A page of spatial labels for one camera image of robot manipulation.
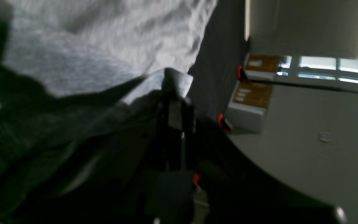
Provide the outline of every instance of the gray fabric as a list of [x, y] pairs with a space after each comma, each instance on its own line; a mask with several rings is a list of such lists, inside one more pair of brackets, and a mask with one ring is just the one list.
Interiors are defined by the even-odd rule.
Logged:
[[[28, 6], [36, 2], [43, 2], [40, 11], [14, 9], [0, 67], [0, 176], [33, 155], [0, 188], [0, 215], [51, 177], [81, 139], [149, 119], [167, 91], [186, 96], [193, 78], [165, 67], [187, 71], [216, 4], [32, 0]], [[91, 13], [94, 20], [80, 16], [92, 12], [91, 3], [99, 9]], [[76, 14], [77, 6], [83, 8]], [[72, 23], [54, 13], [58, 24], [51, 23], [43, 13], [54, 10], [74, 13]], [[85, 27], [71, 30], [67, 23]]]
[[139, 74], [194, 64], [218, 0], [9, 0], [132, 65]]

